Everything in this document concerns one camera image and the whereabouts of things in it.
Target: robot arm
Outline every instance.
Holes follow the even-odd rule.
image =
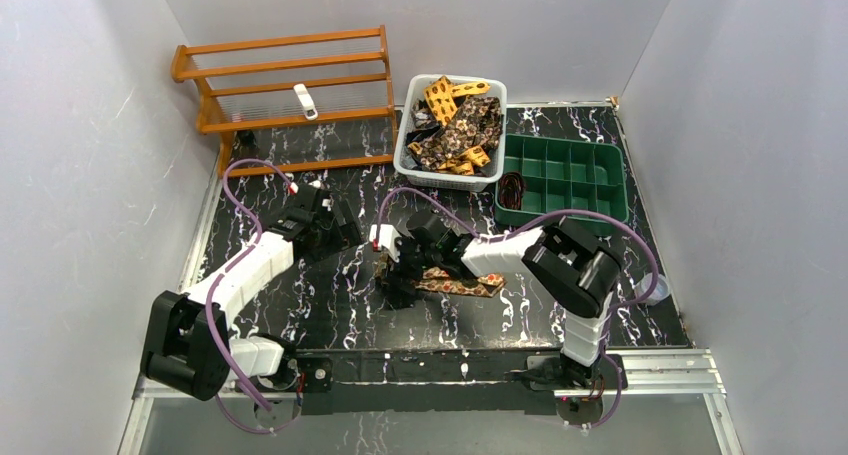
[[[186,293],[166,291],[156,298],[141,359],[146,377],[200,400],[212,398],[235,374],[216,346],[210,324],[247,376],[284,376],[281,362],[291,347],[270,336],[228,340],[229,327],[295,260],[322,260],[361,244],[362,236],[347,202],[333,203],[329,191],[311,185],[300,187],[262,226],[258,242],[254,237],[251,245]],[[210,291],[211,321],[205,312]]]
[[[379,227],[375,249],[387,253],[393,262],[381,274],[384,289],[411,295],[416,277],[432,266],[456,278],[521,273],[537,293],[547,292],[566,310],[563,377],[581,386],[594,381],[610,291],[623,267],[621,248],[602,244],[571,219],[497,241],[458,235],[430,212],[413,215],[406,228],[409,236],[391,225]],[[377,230],[372,226],[372,242]]]

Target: white clip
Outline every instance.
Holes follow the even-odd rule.
[[[298,83],[294,86],[294,93],[297,94],[297,99],[300,100],[300,105],[303,107],[303,114],[307,120],[315,120],[318,118],[318,111],[315,110],[315,102],[312,101],[312,96],[306,90],[306,85]]]

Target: green plastic organizer tray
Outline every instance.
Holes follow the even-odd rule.
[[[495,196],[495,221],[520,226],[543,213],[580,208],[626,222],[627,187],[621,150],[604,143],[507,134],[503,173],[519,172],[526,190],[521,210],[501,206],[500,182]],[[574,217],[599,237],[612,235],[607,222]]]

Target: rack slat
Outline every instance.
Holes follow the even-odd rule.
[[[225,77],[227,75],[245,75],[248,73],[290,70],[293,68],[323,67],[325,65],[338,65],[342,63],[374,62],[382,59],[383,54],[380,52],[351,53],[348,55],[333,55],[331,57],[302,58],[300,60],[280,60],[277,62],[187,70],[178,73],[176,79],[177,81],[182,81],[206,77]]]
[[[303,115],[293,117],[264,118],[261,120],[244,120],[241,122],[227,122],[207,124],[203,127],[203,133],[229,132],[238,130],[261,130],[263,128],[274,128],[283,125],[311,125],[316,123],[344,122],[348,120],[388,117],[389,108],[364,108],[360,110],[345,110],[340,112],[322,112],[315,120],[307,120]]]
[[[304,80],[302,82],[270,83],[267,85],[253,85],[250,87],[223,88],[212,90],[213,97],[225,97],[229,95],[247,95],[250,93],[278,92],[292,90],[295,85],[302,83],[306,88],[331,87],[333,85],[348,85],[353,83],[379,82],[386,80],[385,73],[372,73],[369,75],[356,75],[351,77],[322,78],[319,80]]]
[[[343,160],[321,160],[318,162],[292,163],[289,165],[277,165],[277,168],[286,172],[306,172],[309,170],[325,170],[328,168],[361,167],[362,165],[379,165],[391,163],[392,155],[377,155],[374,157],[345,158]],[[230,177],[250,177],[252,175],[269,175],[275,173],[269,167],[237,168],[230,172]]]
[[[379,28],[366,28],[363,30],[346,30],[342,32],[296,35],[293,37],[268,38],[265,40],[250,40],[246,42],[199,45],[187,48],[185,53],[186,55],[200,55],[208,53],[234,52],[237,50],[250,50],[254,48],[284,47],[289,45],[302,45],[305,43],[332,42],[336,40],[353,40],[355,38],[370,38],[379,36]]]

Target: brown cord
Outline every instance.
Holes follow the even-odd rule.
[[[524,198],[526,188],[520,173],[505,174],[498,184],[498,203],[510,210],[521,210],[521,199]]]

